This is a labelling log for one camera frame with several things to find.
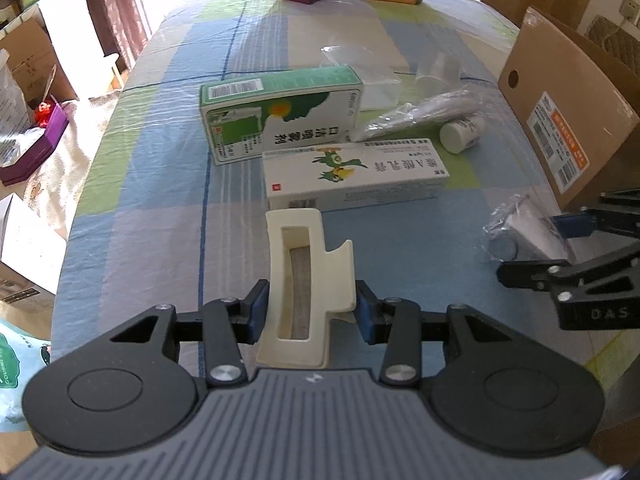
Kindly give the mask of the cardboard boxes on floor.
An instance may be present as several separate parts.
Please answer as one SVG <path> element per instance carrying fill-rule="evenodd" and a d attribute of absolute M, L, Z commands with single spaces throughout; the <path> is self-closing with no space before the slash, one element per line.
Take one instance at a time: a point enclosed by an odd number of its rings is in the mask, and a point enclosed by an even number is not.
<path fill-rule="evenodd" d="M 9 69 L 31 107 L 43 100 L 46 90 L 58 102 L 77 98 L 48 34 L 34 18 L 3 36 L 1 47 L 8 52 Z"/>

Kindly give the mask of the long plastic item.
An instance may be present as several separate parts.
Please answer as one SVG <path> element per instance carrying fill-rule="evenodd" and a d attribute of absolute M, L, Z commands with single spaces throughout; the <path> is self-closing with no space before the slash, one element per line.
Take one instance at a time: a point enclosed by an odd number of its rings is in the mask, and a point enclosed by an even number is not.
<path fill-rule="evenodd" d="M 483 109 L 485 102 L 484 91 L 466 84 L 417 103 L 402 104 L 357 126 L 348 134 L 348 140 L 363 143 L 415 133 L 474 115 Z"/>

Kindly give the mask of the purple box on floor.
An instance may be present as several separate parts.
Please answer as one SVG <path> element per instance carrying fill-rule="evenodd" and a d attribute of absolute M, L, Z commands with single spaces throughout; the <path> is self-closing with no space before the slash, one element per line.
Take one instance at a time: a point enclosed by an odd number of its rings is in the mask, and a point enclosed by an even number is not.
<path fill-rule="evenodd" d="M 26 181 L 55 151 L 70 123 L 60 103 L 46 101 L 50 114 L 46 125 L 2 133 L 1 182 L 5 186 Z"/>

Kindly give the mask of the brown quilted cover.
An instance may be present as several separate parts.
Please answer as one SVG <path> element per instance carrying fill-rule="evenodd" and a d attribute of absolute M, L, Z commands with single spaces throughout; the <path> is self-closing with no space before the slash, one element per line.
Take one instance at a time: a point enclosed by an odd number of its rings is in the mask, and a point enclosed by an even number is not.
<path fill-rule="evenodd" d="M 597 15 L 587 28 L 586 37 L 633 72 L 639 71 L 639 40 L 622 25 Z"/>

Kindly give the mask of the checked plastic tablecloth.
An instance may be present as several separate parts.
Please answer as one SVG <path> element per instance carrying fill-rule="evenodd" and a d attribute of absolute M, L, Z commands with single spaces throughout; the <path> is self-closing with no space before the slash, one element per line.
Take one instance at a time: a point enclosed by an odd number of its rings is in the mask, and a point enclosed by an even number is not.
<path fill-rule="evenodd" d="M 567 330 L 564 292 L 499 283 L 500 261 L 567 248 L 554 192 L 564 156 L 550 91 L 517 118 L 469 48 L 514 45 L 483 3 L 186 0 L 144 48 L 81 194 L 56 293 L 65 356 L 152 307 L 245 296 L 270 307 L 247 364 L 375 368 L 354 284 L 442 312 L 468 304 L 585 365 L 610 388 L 638 358 L 631 310 Z"/>

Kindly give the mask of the green white spray box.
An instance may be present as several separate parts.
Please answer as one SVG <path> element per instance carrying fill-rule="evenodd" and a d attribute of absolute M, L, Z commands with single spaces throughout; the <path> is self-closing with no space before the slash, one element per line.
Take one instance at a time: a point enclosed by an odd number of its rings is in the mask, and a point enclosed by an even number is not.
<path fill-rule="evenodd" d="M 345 65 L 203 84 L 200 112 L 214 163 L 343 142 L 356 125 L 362 94 L 363 82 Z"/>

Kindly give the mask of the brown cardboard box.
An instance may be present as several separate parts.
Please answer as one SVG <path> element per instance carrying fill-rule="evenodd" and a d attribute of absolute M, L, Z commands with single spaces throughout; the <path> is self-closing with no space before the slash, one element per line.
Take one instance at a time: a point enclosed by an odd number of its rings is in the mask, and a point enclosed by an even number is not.
<path fill-rule="evenodd" d="M 639 79 L 597 44 L 528 8 L 498 86 L 561 209 L 638 186 Z"/>

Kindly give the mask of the white parrot ointment box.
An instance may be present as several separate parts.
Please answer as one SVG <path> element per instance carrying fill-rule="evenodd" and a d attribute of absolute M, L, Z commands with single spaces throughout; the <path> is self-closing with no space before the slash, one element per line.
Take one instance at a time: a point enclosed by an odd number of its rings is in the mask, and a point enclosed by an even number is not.
<path fill-rule="evenodd" d="M 334 211 L 425 200 L 449 179 L 428 139 L 343 143 L 262 154 L 270 209 Z"/>

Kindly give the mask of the clear plastic lidded box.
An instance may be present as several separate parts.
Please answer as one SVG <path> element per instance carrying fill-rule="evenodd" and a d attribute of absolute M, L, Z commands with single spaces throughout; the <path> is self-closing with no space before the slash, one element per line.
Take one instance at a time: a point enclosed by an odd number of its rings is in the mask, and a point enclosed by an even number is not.
<path fill-rule="evenodd" d="M 325 46 L 321 66 L 349 66 L 360 78 L 363 90 L 360 110 L 386 110 L 399 102 L 401 79 L 373 52 L 356 46 Z"/>

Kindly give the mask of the double wall socket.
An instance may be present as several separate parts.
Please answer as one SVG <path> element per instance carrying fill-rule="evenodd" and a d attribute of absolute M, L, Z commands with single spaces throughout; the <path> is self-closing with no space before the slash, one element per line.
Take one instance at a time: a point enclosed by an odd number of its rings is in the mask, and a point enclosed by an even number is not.
<path fill-rule="evenodd" d="M 634 0 L 622 0 L 620 3 L 620 15 L 626 22 L 637 26 L 640 18 L 640 3 Z"/>

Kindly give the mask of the pink brown curtain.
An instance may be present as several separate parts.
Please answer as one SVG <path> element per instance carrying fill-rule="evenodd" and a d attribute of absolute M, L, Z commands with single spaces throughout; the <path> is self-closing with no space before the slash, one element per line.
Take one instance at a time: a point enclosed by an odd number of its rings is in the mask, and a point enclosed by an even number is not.
<path fill-rule="evenodd" d="M 152 35 L 142 0 L 87 2 L 103 50 L 117 52 L 126 69 L 132 70 Z"/>

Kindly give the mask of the clear plastic cup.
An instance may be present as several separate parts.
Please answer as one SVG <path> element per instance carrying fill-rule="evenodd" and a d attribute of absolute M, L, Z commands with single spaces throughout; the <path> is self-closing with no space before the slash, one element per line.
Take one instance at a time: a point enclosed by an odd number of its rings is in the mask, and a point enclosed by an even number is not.
<path fill-rule="evenodd" d="M 416 69 L 416 86 L 422 98 L 439 96 L 459 88 L 460 78 L 460 62 L 442 51 L 428 51 Z"/>

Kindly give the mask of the cream plastic hair clip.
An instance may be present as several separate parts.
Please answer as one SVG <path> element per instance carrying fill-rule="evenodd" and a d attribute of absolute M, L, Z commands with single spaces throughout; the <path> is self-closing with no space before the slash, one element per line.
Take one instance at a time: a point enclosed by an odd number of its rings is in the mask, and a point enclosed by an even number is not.
<path fill-rule="evenodd" d="M 325 368 L 331 323 L 351 320 L 356 307 L 352 241 L 326 248 L 317 209 L 272 210 L 266 220 L 270 291 L 257 362 L 279 368 Z"/>

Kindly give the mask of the small white pill bottle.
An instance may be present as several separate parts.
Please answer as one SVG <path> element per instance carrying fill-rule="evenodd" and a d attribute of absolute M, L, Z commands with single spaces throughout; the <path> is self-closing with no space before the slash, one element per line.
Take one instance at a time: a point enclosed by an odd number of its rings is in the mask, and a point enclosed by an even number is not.
<path fill-rule="evenodd" d="M 447 152 L 460 154 L 477 144 L 486 127 L 486 119 L 483 116 L 460 118 L 440 128 L 439 141 Z"/>

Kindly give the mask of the bagged white small parts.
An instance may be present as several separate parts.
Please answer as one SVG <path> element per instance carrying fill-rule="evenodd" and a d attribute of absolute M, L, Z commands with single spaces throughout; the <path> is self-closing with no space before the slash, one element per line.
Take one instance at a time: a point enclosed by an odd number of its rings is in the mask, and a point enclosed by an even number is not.
<path fill-rule="evenodd" d="M 573 249 L 529 194 L 512 195 L 499 205 L 483 233 L 485 252 L 495 261 L 574 261 Z"/>

